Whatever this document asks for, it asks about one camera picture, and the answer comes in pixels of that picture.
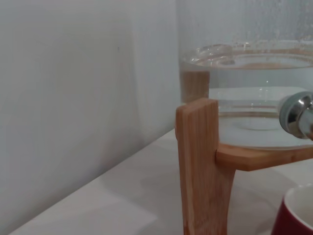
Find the wooden support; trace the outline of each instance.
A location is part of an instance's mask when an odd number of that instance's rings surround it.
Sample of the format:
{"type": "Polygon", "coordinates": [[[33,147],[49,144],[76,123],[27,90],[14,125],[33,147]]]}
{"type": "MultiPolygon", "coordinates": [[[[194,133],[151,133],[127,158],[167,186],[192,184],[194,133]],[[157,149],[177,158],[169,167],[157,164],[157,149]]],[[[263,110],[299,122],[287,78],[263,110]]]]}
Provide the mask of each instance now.
{"type": "Polygon", "coordinates": [[[219,145],[216,162],[220,166],[252,171],[313,158],[313,147],[290,150],[248,149],[219,145]]]}
{"type": "Polygon", "coordinates": [[[218,102],[201,98],[176,111],[184,235],[227,235],[235,169],[215,162],[218,102]]]}

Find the bamboo stand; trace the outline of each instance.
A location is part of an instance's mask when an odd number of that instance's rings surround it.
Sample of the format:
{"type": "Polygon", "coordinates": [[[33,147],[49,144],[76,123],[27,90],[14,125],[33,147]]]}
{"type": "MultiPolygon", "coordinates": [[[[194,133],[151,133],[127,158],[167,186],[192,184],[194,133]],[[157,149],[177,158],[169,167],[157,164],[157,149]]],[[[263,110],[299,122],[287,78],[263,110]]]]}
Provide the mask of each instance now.
{"type": "Polygon", "coordinates": [[[219,143],[218,102],[201,98],[176,110],[184,235],[227,235],[236,170],[313,158],[313,148],[252,150],[219,143]]]}

